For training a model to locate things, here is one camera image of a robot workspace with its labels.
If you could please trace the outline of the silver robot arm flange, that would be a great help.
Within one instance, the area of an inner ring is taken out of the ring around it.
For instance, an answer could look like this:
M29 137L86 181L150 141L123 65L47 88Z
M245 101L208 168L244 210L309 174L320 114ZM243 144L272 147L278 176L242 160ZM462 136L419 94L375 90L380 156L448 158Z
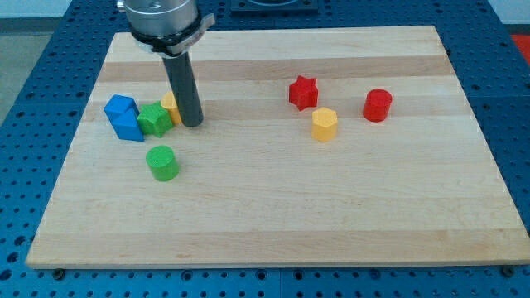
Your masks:
M196 0L117 0L116 6L137 44L166 59L186 53L215 24Z

